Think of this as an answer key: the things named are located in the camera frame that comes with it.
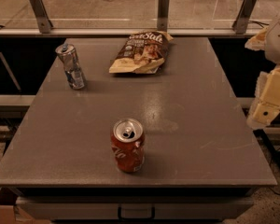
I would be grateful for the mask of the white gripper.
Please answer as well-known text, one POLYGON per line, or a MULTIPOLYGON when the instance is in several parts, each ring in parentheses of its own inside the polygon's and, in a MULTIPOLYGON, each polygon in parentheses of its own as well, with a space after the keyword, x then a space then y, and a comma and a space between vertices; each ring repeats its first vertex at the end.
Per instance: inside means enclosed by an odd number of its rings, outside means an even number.
MULTIPOLYGON (((280 12, 269 27, 261 29, 249 38, 245 48, 259 51, 265 49, 265 57, 280 64, 280 12)), ((270 73, 260 72, 255 88, 255 98, 249 108, 247 125, 253 130, 269 126, 280 113, 280 65, 270 73)))

